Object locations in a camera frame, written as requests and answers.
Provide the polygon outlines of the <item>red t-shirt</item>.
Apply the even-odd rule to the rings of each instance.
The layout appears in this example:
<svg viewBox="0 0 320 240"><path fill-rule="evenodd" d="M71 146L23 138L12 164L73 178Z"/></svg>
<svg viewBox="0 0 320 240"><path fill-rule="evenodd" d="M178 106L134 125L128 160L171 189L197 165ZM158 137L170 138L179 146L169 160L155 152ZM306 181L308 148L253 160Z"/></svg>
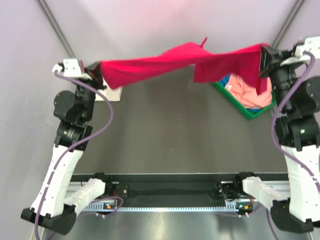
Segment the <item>red t-shirt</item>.
<svg viewBox="0 0 320 240"><path fill-rule="evenodd" d="M267 80L259 77L262 43L226 53L211 53L204 45L187 42L157 56L102 60L101 74L108 86L116 89L193 65L195 83L214 83L235 74L257 94L267 90Z"/></svg>

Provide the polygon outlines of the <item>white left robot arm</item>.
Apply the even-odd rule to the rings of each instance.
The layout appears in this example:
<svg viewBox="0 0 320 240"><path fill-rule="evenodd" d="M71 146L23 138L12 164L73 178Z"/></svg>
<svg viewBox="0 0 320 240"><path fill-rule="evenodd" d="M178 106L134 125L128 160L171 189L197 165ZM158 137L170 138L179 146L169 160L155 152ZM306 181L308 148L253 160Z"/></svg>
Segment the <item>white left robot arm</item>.
<svg viewBox="0 0 320 240"><path fill-rule="evenodd" d="M102 178L90 178L88 183L66 196L74 169L87 148L88 141L109 126L107 122L97 132L87 123L92 120L96 96L109 106L108 99L100 93L105 89L99 61L85 67L77 59L65 59L52 69L58 78L75 84L74 92L63 90L53 101L53 115L60 120L53 143L52 157L41 189L21 218L34 224L37 240L39 227L61 235L68 234L79 214L97 197L109 198L114 191L111 183Z"/></svg>

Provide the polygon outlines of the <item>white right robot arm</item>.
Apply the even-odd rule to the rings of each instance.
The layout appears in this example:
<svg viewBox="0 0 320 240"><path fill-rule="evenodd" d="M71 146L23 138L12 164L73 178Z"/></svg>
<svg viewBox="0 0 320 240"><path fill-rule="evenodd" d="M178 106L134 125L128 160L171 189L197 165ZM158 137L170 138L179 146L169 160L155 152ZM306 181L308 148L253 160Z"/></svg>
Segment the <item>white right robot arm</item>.
<svg viewBox="0 0 320 240"><path fill-rule="evenodd" d="M320 226L320 78L309 73L320 57L314 43L297 44L290 51L260 48L259 76L268 77L276 99L271 139L285 157L290 195L267 186L255 173L235 176L233 192L258 200L278 229L309 233Z"/></svg>

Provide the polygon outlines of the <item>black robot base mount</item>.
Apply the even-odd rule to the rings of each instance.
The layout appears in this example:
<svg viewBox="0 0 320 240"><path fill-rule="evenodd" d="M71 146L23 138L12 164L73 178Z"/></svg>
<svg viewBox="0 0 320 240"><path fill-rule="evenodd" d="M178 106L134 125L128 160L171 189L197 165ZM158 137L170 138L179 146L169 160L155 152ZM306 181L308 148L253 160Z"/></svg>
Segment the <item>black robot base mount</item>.
<svg viewBox="0 0 320 240"><path fill-rule="evenodd" d="M116 194L133 208L224 207L244 196L231 173L106 174L106 194Z"/></svg>

